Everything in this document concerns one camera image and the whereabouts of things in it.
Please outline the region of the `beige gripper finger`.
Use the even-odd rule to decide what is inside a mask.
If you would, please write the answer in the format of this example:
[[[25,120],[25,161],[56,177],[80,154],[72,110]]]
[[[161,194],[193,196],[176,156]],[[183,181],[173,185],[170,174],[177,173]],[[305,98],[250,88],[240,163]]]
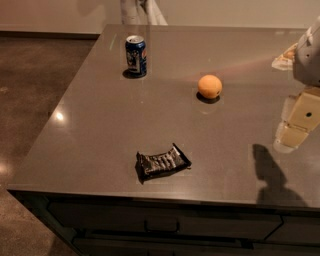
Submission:
[[[291,127],[282,121],[276,131],[274,147],[276,149],[296,149],[307,138],[308,133],[300,128]]]

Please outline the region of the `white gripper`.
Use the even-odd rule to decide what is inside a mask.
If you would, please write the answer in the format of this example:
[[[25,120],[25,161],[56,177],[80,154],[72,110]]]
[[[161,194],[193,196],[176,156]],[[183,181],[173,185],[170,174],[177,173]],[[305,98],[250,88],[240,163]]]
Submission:
[[[320,16],[298,41],[293,64],[294,78],[308,86],[295,100],[288,123],[306,131],[320,124]]]

